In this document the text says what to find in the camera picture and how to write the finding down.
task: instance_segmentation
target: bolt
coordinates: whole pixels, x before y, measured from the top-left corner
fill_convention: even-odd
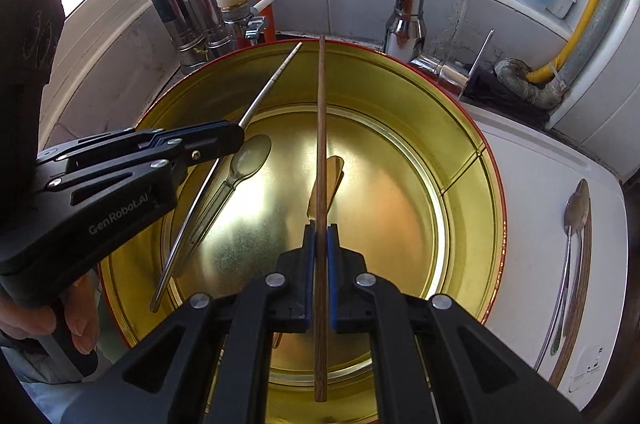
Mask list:
[[[203,309],[209,304],[209,296],[202,292],[194,294],[193,296],[191,296],[189,303],[195,309]]]
[[[169,163],[167,159],[154,160],[151,163],[152,168],[161,168],[162,166],[166,166]]]
[[[431,299],[431,304],[438,310],[448,310],[452,303],[451,298],[445,294],[437,294]]]
[[[279,272],[272,272],[264,280],[269,287],[280,287],[284,285],[286,278]]]
[[[368,272],[363,272],[356,276],[356,283],[361,287],[373,287],[376,284],[376,277]]]

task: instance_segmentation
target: chopstick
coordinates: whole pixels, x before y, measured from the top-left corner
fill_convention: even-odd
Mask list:
[[[318,52],[318,153],[316,155],[316,267],[314,275],[314,397],[327,400],[327,262],[326,262],[326,83],[325,39],[320,36]]]

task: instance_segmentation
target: yellow pipe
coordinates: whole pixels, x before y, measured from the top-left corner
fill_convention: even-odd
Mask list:
[[[587,25],[589,25],[591,17],[593,17],[593,13],[595,12],[596,7],[599,3],[600,0],[589,0],[587,2],[587,6],[584,8],[582,16],[580,16],[580,21],[575,27],[573,35],[569,38],[569,41],[566,43],[564,48],[562,48],[560,53],[544,67],[527,74],[527,81],[529,81],[529,83],[546,83],[555,75],[553,68],[555,68],[556,71],[562,68],[562,66],[566,63],[569,54],[574,51],[575,46],[578,44],[578,41],[580,41],[580,38],[584,34],[584,31],[587,29]]]

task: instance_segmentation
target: white cutting board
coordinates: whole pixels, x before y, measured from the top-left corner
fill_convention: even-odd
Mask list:
[[[559,386],[582,409],[609,364],[625,301],[628,253],[622,190],[612,173],[577,151],[491,112],[463,107],[494,153],[507,204],[504,277],[487,327],[530,365],[542,347],[560,289],[564,208],[580,179],[589,183],[593,219],[589,287],[580,333]],[[573,249],[575,259],[575,238]],[[558,357],[546,354],[542,377],[551,376]]]

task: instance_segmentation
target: human hand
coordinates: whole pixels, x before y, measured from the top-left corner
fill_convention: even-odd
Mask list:
[[[100,335],[95,287],[90,273],[66,290],[65,322],[71,330],[74,346],[81,354],[90,354]],[[0,295],[0,330],[14,339],[46,336],[56,329],[56,317],[50,307],[24,309],[6,295]]]

